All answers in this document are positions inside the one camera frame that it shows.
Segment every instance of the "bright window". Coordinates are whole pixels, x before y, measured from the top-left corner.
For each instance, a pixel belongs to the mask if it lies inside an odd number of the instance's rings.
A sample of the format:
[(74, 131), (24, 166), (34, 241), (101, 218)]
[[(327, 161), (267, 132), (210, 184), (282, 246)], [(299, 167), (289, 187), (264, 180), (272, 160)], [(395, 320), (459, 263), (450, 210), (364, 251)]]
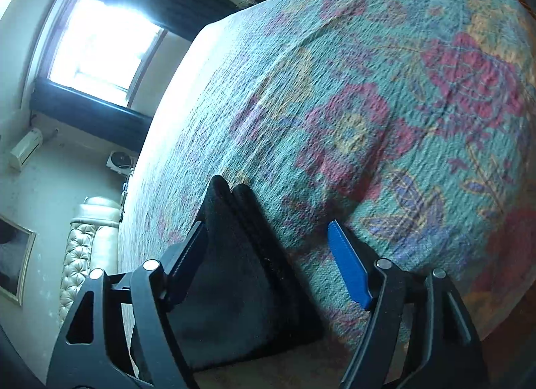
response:
[(56, 47), (49, 79), (127, 106), (138, 69), (160, 32), (135, 11), (78, 0)]

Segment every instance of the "white wall-mounted air conditioner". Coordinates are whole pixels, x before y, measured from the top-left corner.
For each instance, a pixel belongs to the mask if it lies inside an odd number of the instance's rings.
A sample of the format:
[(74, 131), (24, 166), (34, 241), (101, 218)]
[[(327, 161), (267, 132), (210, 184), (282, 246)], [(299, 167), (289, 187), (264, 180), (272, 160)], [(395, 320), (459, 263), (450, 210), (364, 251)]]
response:
[(15, 170), (22, 171), (31, 154), (43, 144), (43, 134), (37, 128), (27, 133), (9, 154), (9, 165)]

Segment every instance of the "folded black cloth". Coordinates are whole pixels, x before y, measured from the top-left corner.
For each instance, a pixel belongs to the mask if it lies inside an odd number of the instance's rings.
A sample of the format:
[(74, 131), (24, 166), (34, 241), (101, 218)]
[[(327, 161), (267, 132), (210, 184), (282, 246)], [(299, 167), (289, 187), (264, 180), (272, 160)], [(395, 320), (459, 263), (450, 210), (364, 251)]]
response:
[[(246, 185), (214, 176), (195, 221), (208, 248), (186, 299), (168, 313), (194, 370), (280, 353), (321, 339), (323, 326)], [(131, 355), (148, 379), (136, 330)]]

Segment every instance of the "window frame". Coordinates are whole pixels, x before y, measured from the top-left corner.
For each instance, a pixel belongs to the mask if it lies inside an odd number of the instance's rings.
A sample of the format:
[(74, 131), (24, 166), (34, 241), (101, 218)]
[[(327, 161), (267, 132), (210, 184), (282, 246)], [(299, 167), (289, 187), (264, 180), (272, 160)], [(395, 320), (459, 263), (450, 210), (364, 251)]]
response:
[[(65, 32), (67, 31), (67, 25), (69, 23), (71, 13), (74, 7), (76, 6), (76, 4), (78, 3), (78, 1), (79, 0), (67, 0), (65, 5), (62, 7), (60, 14), (57, 16), (57, 19), (54, 22), (54, 26), (52, 28), (52, 31), (50, 32), (50, 35), (47, 39), (47, 43), (45, 45), (45, 51), (43, 52), (41, 64), (38, 69), (39, 77), (50, 79), (50, 73), (52, 72), (52, 66), (56, 59), (58, 49), (60, 48), (61, 40)], [(130, 109), (132, 107), (132, 103), (134, 99), (136, 98), (136, 93), (138, 92), (138, 88), (141, 84), (141, 81), (143, 80), (143, 76), (145, 75), (145, 72), (147, 71), (149, 65), (151, 64), (151, 61), (153, 60), (153, 57), (156, 54), (156, 51), (162, 44), (162, 41), (164, 40), (164, 37), (166, 36), (167, 32), (168, 31), (166, 29), (160, 28), (160, 30), (155, 35), (146, 53), (141, 58), (141, 62), (138, 66), (138, 69), (136, 70), (132, 78), (132, 81), (130, 82), (129, 88), (126, 91), (127, 93), (125, 97), (126, 105), (119, 105), (119, 106), (125, 107), (127, 109)], [(115, 86), (115, 85), (113, 86), (117, 89), (124, 91), (124, 89), (119, 86)], [(102, 99), (100, 97), (98, 97), (98, 99), (108, 102), (106, 99)]]

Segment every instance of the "floral bedspread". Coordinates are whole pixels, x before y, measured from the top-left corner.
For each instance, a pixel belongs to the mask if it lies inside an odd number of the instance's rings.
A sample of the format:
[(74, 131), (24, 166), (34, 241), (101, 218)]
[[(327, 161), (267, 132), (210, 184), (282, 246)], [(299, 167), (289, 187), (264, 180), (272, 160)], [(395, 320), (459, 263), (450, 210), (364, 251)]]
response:
[(221, 174), (349, 347), (366, 314), (334, 218), (403, 269), (444, 268), (486, 336), (536, 278), (535, 28), (515, 0), (269, 0), (206, 27), (130, 182), (120, 270), (181, 240)]

